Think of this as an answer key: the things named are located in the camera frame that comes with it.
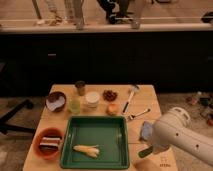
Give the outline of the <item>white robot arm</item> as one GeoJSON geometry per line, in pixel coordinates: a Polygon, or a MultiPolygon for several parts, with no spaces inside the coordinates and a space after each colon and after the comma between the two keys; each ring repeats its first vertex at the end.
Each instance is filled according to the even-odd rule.
{"type": "Polygon", "coordinates": [[[173,107],[159,117],[148,138],[153,152],[163,152],[174,145],[213,167],[213,138],[190,130],[189,123],[190,115],[180,107],[173,107]]]}

